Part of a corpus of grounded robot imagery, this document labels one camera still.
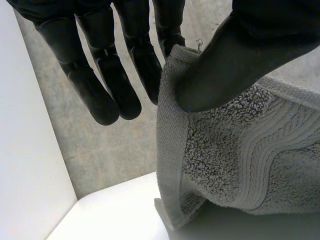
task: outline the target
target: towel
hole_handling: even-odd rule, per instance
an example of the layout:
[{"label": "towel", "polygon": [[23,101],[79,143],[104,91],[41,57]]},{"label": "towel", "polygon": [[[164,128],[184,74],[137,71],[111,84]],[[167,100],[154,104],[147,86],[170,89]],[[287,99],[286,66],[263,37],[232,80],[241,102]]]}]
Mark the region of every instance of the towel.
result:
[{"label": "towel", "polygon": [[320,212],[320,94],[265,76],[220,108],[186,113],[174,86],[199,55],[176,45],[163,68],[155,206],[165,224],[184,226],[207,200],[254,215]]}]

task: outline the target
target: concrete surface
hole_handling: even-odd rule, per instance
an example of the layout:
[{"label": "concrete surface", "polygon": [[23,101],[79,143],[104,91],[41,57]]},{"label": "concrete surface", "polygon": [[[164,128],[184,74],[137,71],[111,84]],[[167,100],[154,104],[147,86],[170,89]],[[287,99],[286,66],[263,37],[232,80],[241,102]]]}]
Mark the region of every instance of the concrete surface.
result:
[{"label": "concrete surface", "polygon": [[[219,24],[232,10],[231,0],[186,0],[181,26],[186,45],[197,48],[196,40],[208,44]],[[97,124],[60,69],[49,47],[31,22],[17,14],[30,59],[78,198],[151,173],[156,170],[156,111],[149,101],[128,55],[119,17],[114,10],[116,46],[122,64],[142,104],[141,115],[133,120],[119,119],[109,127]],[[162,64],[150,3],[150,37]],[[85,37],[79,35],[85,54],[98,77],[98,71]],[[320,48],[277,69],[270,75],[286,82],[320,92],[318,75]]]}]

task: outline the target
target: white surface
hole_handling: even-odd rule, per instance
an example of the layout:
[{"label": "white surface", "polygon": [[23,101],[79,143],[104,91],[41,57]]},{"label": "white surface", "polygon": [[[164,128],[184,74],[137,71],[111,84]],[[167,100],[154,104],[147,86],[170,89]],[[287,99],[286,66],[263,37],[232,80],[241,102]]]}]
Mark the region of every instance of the white surface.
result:
[{"label": "white surface", "polygon": [[154,206],[156,173],[80,199],[48,240],[169,240]]},{"label": "white surface", "polygon": [[180,229],[171,240],[319,240],[320,214],[254,216],[213,204]]},{"label": "white surface", "polygon": [[15,14],[0,1],[0,240],[43,240],[77,201]]}]

